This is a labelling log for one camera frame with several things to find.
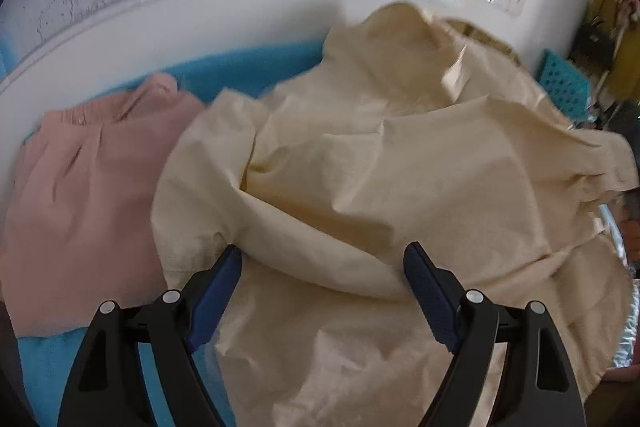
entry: screw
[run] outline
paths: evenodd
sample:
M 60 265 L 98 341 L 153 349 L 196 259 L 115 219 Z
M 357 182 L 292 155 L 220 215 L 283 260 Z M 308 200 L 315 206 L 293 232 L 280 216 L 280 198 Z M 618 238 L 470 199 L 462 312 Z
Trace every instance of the screw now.
M 531 304 L 531 311 L 538 315 L 543 315 L 546 312 L 545 305 L 542 302 L 533 301 Z
M 484 295 L 482 295 L 482 292 L 479 292 L 478 290 L 469 290 L 466 293 L 466 299 L 475 304 L 479 304 L 484 301 Z
M 178 292 L 178 290 L 169 290 L 164 293 L 162 300 L 167 304 L 173 304 L 180 300 L 180 292 Z
M 104 315 L 110 314 L 114 309 L 116 309 L 116 303 L 113 301 L 103 302 L 100 305 L 100 313 Z

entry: teal crate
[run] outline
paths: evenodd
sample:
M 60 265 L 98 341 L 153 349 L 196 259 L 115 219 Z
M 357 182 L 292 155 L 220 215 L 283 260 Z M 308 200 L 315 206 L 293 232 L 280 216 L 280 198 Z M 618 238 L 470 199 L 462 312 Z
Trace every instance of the teal crate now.
M 538 81 L 567 118 L 577 122 L 589 120 L 591 83 L 570 63 L 546 50 Z

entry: crumpled fabric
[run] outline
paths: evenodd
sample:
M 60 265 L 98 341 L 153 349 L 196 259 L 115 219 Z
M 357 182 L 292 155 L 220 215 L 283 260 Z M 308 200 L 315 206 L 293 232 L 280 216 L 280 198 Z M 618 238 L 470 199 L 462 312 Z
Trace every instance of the crumpled fabric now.
M 167 156 L 203 109 L 156 73 L 44 115 L 20 150 L 0 243 L 18 337 L 85 327 L 106 300 L 141 306 L 166 290 L 151 203 Z
M 408 4 L 332 29 L 319 66 L 260 100 L 223 91 L 167 161 L 152 224 L 170 287 L 227 243 L 246 253 L 210 344 L 237 425 L 418 425 L 451 357 L 402 274 L 412 241 L 496 303 L 543 301 L 586 397 L 631 293 L 595 212 L 638 174 L 620 136 L 569 124 L 508 58 Z
M 617 209 L 615 201 L 612 202 L 612 206 L 616 215 L 619 215 L 620 211 Z M 600 213 L 604 219 L 607 233 L 616 247 L 618 257 L 620 257 L 620 260 L 626 266 L 626 270 L 629 272 L 630 276 L 634 277 L 636 270 L 630 267 L 626 262 L 625 243 L 622 239 L 622 234 L 620 233 L 618 224 L 616 223 L 616 218 L 606 204 L 600 206 Z M 629 307 L 629 311 L 625 319 L 625 326 L 622 330 L 618 349 L 616 350 L 610 364 L 610 367 L 612 368 L 617 369 L 621 367 L 628 367 L 629 365 L 632 365 L 633 362 L 634 348 L 636 345 L 636 338 L 638 336 L 638 308 L 640 307 L 639 284 L 640 281 L 633 281 L 631 306 Z

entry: blue cloth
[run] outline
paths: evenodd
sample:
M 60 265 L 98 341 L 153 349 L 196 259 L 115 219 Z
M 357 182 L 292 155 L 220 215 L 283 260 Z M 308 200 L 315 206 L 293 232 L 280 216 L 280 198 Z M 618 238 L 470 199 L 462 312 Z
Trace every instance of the blue cloth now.
M 322 42 L 303 42 L 212 55 L 165 71 L 176 77 L 180 89 L 191 91 L 203 102 L 210 103 L 223 87 L 258 96 L 274 84 L 313 68 L 321 59 Z M 141 81 L 139 78 L 110 91 L 128 89 Z M 18 340 L 25 390 L 40 427 L 56 426 L 66 379 L 84 331 L 75 330 L 46 339 L 26 337 Z M 232 427 L 235 420 L 218 362 L 211 356 L 211 351 L 205 360 L 205 348 L 203 346 L 193 354 L 194 362 L 220 416 Z M 139 352 L 158 427 L 175 427 L 160 386 L 151 346 L 140 344 Z

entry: beige garment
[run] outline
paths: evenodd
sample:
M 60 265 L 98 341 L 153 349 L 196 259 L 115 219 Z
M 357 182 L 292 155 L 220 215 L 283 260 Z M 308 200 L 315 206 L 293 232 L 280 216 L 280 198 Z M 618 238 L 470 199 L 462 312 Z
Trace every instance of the beige garment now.
M 238 426 L 418 425 L 450 355 L 402 275 L 411 241 L 495 302 L 545 302 L 587 396 L 631 292 L 591 211 L 638 178 L 621 137 L 568 124 L 508 58 L 406 4 L 333 29 L 262 100 L 223 91 L 152 223 L 170 287 L 226 243 L 248 254 L 215 342 Z

